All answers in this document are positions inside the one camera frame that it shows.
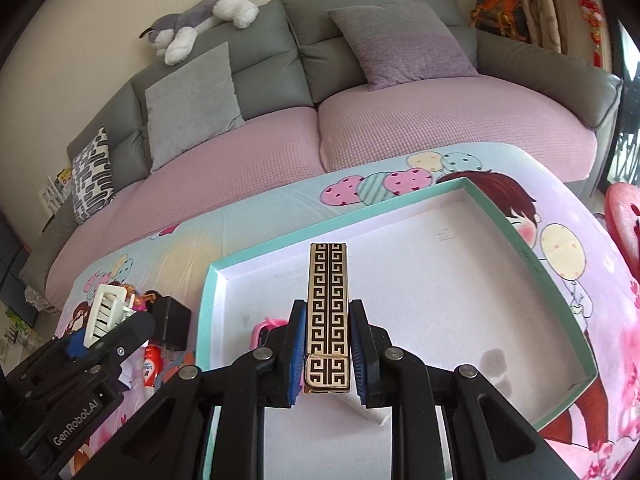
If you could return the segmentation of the red small bottle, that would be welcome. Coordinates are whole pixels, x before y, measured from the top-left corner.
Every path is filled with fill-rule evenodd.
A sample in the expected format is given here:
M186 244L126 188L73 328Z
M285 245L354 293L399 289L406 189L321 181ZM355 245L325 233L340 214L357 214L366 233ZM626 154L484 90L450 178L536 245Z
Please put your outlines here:
M165 349L160 344L149 341L143 352L143 387L149 392L155 391L160 384L160 374L164 369Z

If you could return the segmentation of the cream hair claw clip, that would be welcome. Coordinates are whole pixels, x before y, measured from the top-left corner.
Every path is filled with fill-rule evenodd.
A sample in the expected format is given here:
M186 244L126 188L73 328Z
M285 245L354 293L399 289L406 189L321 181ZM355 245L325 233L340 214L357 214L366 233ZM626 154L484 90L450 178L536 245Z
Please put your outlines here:
M84 347L90 348L133 314L134 294L130 294L126 287L99 285L89 311Z

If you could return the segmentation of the black wall charger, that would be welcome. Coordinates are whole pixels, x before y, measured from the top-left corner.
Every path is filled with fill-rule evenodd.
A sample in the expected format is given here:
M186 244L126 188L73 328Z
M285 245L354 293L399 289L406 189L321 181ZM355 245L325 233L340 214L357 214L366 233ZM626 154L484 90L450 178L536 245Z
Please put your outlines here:
M155 328L150 338L169 351L184 351L188 345L192 312L171 296L157 295L149 306Z

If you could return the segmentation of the pink smart watch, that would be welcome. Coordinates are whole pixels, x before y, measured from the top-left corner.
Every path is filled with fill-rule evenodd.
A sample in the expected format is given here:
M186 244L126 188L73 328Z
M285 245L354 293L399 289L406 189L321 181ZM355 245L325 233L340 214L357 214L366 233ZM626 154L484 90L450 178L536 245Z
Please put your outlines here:
M250 348L252 350L262 348L266 344L269 334L276 328L286 324L288 324L288 321L282 320L282 318L265 318L254 326L252 336L250 336Z

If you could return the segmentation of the gold black patterned lighter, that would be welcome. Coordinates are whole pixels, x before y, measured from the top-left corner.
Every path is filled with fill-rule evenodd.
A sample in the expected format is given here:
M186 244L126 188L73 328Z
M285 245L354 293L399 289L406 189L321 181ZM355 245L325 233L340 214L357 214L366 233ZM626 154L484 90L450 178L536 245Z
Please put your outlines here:
M304 388L306 393L350 389L347 246L310 245Z

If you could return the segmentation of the pink brown dog figure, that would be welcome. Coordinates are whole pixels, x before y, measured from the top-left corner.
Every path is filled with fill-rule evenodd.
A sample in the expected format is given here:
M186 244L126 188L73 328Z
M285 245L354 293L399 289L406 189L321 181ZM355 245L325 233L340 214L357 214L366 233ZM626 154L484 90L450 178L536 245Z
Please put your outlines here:
M122 284L122 287L126 289L126 301L131 304L131 309L134 311L149 311L160 296L155 290L148 290L142 294L131 284Z

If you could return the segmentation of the orange blue toy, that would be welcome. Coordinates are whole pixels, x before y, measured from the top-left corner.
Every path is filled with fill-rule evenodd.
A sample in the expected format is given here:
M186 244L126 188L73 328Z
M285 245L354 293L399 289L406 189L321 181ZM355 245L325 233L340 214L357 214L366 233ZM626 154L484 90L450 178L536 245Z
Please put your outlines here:
M186 350L183 352L177 352L171 362L168 362L157 376L154 382L155 388L160 388L165 385L166 382L171 380L171 377L178 373L184 366L194 365L195 356L192 350Z

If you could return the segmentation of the white charger cube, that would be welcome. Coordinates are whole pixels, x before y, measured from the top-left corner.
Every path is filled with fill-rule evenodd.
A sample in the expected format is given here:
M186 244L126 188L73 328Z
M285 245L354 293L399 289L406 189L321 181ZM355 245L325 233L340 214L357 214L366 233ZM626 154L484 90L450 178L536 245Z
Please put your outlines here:
M356 408L364 418L379 427L384 426L386 422L390 420L390 416L392 416L391 408L368 408L359 396L356 397Z

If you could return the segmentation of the black white patterned cushion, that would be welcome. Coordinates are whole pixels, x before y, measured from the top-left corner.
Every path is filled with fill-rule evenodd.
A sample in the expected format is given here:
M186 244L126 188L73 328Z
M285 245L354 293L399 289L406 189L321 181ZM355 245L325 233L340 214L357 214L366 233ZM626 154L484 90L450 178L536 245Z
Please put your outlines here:
M72 204L75 219L83 224L115 197L110 149L105 127L72 161Z

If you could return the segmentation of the teal cardboard box tray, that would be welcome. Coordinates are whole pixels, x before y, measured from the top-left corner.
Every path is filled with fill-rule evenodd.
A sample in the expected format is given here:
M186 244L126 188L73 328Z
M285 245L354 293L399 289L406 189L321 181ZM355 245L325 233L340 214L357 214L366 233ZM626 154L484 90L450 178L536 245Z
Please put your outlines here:
M196 362L247 352L265 318L286 318L308 289L314 243L347 246L348 291L369 321L425 364L472 364L534 427L570 407L596 362L570 306L535 253L471 182L445 182L363 207L214 262Z

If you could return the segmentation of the cartoon couple blanket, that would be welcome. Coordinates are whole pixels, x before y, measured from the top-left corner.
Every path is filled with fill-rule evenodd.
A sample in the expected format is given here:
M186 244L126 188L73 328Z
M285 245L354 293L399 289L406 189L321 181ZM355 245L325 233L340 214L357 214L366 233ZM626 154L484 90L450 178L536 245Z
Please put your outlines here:
M511 145L383 160L186 221L123 192L54 266L58 331L122 282L191 309L198 365L227 365L306 295L313 242L346 245L349 292L395 344L475 365L577 477L620 476L639 443L639 285L592 213Z

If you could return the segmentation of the grey centre cushion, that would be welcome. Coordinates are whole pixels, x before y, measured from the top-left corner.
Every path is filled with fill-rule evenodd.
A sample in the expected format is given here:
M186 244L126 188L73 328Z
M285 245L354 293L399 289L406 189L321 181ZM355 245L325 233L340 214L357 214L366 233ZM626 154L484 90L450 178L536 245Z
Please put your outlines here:
M145 90L151 171L215 136L244 125L229 45L194 58Z

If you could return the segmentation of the husky plush toy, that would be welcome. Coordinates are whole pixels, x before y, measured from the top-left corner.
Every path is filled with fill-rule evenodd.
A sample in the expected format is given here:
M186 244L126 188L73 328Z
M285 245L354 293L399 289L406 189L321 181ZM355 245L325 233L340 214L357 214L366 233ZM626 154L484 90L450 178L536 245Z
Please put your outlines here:
M202 32L222 23L246 29L258 17L259 9L250 0L201 0L182 13L161 16L139 38L146 38L155 54L168 66L183 62L192 52Z

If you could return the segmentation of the grey sofa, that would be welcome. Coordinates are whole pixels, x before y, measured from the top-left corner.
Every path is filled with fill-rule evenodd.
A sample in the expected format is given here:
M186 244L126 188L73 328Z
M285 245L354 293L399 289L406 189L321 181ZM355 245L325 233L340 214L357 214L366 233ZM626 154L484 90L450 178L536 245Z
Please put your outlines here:
M372 91L330 11L427 4L476 69ZM526 151L575 192L588 190L610 140L623 84L571 56L465 24L456 0L271 0L247 30L209 29L194 55L226 44L244 125L151 167L145 91L170 74L132 76L68 144L105 131L115 196L85 223L64 204L22 267L26 298L62 309L90 264L200 214L329 172L466 142Z

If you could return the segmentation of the orange bag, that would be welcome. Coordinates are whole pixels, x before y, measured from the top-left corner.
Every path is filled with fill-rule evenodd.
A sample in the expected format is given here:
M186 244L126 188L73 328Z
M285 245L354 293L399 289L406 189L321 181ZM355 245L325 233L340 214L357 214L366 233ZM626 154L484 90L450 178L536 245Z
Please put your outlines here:
M477 0L471 12L471 25L497 36L530 43L521 0Z

